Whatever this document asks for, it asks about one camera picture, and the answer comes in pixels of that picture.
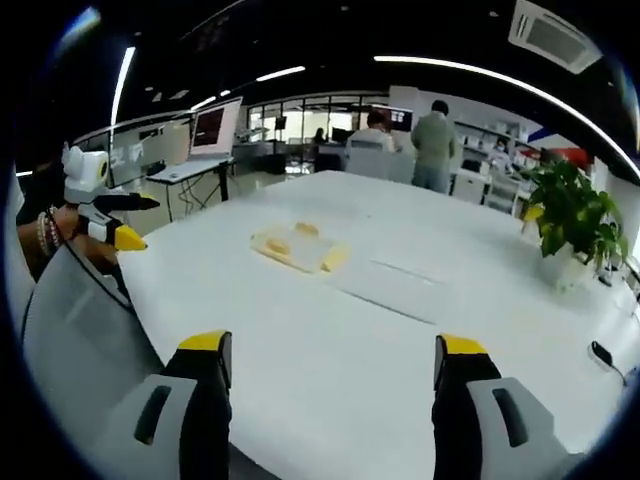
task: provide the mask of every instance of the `black ceiling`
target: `black ceiling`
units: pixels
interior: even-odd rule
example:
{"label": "black ceiling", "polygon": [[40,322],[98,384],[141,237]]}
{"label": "black ceiling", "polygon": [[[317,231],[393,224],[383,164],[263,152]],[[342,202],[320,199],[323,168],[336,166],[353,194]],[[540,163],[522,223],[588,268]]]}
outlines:
{"label": "black ceiling", "polygon": [[[98,2],[101,24],[57,65],[49,83],[65,108],[70,135],[108,124],[113,90],[127,46],[137,51],[118,120],[189,108],[231,89],[256,103],[332,90],[386,90],[404,84],[500,106],[535,120],[593,151],[620,176],[631,172],[572,116],[515,87],[441,67],[377,64],[374,55],[455,60],[530,83],[575,107],[635,156],[632,124],[613,82],[615,58],[638,78],[632,12],[577,0],[536,0],[591,36],[607,54],[573,75],[511,45],[514,0],[384,4],[364,0],[229,0]],[[490,16],[496,12],[497,17]],[[264,83],[255,78],[304,65],[303,73]],[[153,87],[147,92],[146,87]],[[180,90],[180,100],[169,97]],[[157,92],[163,100],[152,102]]]}

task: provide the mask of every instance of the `laptop screen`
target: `laptop screen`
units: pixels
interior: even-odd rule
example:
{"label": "laptop screen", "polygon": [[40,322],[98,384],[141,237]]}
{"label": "laptop screen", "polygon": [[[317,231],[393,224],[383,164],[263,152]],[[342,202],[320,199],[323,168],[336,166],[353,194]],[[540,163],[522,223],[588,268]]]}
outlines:
{"label": "laptop screen", "polygon": [[231,153],[242,98],[198,112],[191,154]]}

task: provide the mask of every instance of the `white flower pot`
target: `white flower pot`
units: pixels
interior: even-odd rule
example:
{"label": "white flower pot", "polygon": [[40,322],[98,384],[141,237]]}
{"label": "white flower pot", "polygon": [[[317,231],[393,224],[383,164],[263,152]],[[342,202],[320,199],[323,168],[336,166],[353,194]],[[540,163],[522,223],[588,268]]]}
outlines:
{"label": "white flower pot", "polygon": [[555,255],[541,258],[538,273],[542,280],[559,293],[565,293],[579,285],[589,268],[575,258],[573,247],[565,244]]}

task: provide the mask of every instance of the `man in green shirt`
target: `man in green shirt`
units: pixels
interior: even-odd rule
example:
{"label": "man in green shirt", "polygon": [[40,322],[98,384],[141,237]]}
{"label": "man in green shirt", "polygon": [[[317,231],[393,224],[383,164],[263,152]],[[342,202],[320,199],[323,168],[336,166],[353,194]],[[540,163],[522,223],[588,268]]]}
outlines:
{"label": "man in green shirt", "polygon": [[458,151],[456,130],[448,113],[449,106],[436,100],[431,113],[422,117],[411,132],[411,142],[417,150],[413,184],[445,195],[449,193],[451,159]]}

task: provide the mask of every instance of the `potted plant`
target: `potted plant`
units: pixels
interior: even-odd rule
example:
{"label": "potted plant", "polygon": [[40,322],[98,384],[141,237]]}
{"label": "potted plant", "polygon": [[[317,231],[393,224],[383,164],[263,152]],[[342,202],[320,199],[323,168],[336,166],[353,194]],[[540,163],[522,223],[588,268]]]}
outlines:
{"label": "potted plant", "polygon": [[560,291],[580,282],[587,267],[595,270],[612,260],[624,261],[628,242],[622,217],[606,192],[596,192],[578,168],[567,161],[551,162],[530,172],[535,184],[527,222],[540,235],[540,273]]}

